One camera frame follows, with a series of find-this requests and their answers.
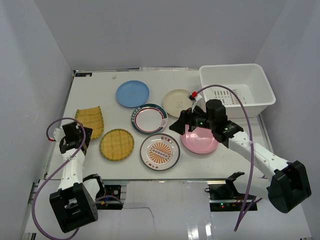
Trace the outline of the green rimmed white plate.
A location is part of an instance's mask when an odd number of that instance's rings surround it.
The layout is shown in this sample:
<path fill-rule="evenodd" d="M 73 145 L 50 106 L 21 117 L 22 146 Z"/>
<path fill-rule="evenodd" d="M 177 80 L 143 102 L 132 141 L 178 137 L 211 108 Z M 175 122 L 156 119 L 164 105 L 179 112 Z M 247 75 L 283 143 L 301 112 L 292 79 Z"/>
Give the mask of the green rimmed white plate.
<path fill-rule="evenodd" d="M 146 103 L 138 106 L 131 114 L 131 124 L 140 134 L 154 135 L 167 125 L 168 114 L 159 105 Z"/>

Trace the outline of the blue round plate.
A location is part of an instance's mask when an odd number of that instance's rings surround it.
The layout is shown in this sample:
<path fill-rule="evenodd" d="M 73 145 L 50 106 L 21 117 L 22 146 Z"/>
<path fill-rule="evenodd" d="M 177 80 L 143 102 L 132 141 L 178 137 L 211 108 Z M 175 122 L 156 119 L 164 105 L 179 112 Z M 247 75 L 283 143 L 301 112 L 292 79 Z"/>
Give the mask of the blue round plate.
<path fill-rule="evenodd" d="M 138 80 L 130 80 L 121 84 L 116 90 L 117 102 L 126 108 L 136 108 L 145 104 L 150 96 L 148 86 Z"/>

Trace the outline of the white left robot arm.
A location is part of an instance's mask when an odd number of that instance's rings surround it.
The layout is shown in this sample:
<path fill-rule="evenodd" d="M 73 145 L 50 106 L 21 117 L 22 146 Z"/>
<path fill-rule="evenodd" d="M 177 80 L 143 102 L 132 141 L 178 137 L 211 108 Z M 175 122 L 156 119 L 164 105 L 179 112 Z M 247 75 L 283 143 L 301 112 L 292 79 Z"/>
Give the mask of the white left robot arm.
<path fill-rule="evenodd" d="M 83 177 L 93 130 L 76 121 L 63 125 L 62 130 L 59 150 L 64 166 L 60 184 L 50 194 L 49 202 L 62 232 L 68 233 L 98 220 L 95 200 L 105 196 L 106 187 L 98 174 Z"/>

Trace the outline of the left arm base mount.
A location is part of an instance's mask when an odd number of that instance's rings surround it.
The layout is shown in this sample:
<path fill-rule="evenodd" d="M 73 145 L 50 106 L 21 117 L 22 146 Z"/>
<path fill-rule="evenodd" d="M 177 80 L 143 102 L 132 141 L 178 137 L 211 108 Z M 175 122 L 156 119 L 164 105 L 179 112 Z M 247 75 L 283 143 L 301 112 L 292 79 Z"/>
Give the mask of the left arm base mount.
<path fill-rule="evenodd" d="M 105 188 L 105 198 L 98 200 L 95 205 L 98 210 L 121 210 L 123 208 L 124 197 L 126 193 L 126 188 L 120 184 L 106 184 Z"/>

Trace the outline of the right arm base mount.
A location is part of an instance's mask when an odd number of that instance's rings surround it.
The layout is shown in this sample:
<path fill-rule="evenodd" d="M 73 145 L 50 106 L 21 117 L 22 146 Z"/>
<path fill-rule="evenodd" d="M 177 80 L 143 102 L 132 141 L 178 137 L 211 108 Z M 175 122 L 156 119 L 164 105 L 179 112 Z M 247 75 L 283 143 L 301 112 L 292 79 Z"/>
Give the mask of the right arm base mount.
<path fill-rule="evenodd" d="M 239 212 L 242 204 L 245 202 L 245 207 L 248 207 L 252 200 L 258 199 L 252 195 L 244 201 L 244 193 L 236 193 L 227 185 L 226 180 L 214 180 L 208 182 L 207 187 L 204 189 L 209 196 L 209 207 L 212 213 L 215 212 Z"/>

